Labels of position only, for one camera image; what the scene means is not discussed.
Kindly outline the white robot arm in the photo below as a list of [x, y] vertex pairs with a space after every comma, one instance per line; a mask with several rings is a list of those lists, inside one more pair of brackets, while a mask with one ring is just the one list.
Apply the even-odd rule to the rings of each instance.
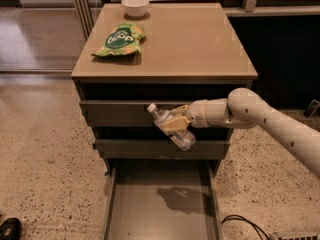
[[193, 128], [261, 127], [309, 171], [320, 178], [320, 133], [281, 113], [247, 88], [231, 91], [227, 98], [197, 100], [172, 109], [173, 118], [159, 128], [165, 133]]

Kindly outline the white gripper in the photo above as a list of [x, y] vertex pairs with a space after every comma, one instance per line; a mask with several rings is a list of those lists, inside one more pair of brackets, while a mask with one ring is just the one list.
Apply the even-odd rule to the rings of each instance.
[[172, 115], [159, 120], [159, 127], [165, 134], [185, 131], [189, 125], [194, 128], [207, 128], [206, 118], [207, 100], [198, 100], [190, 105], [185, 104], [170, 110]]

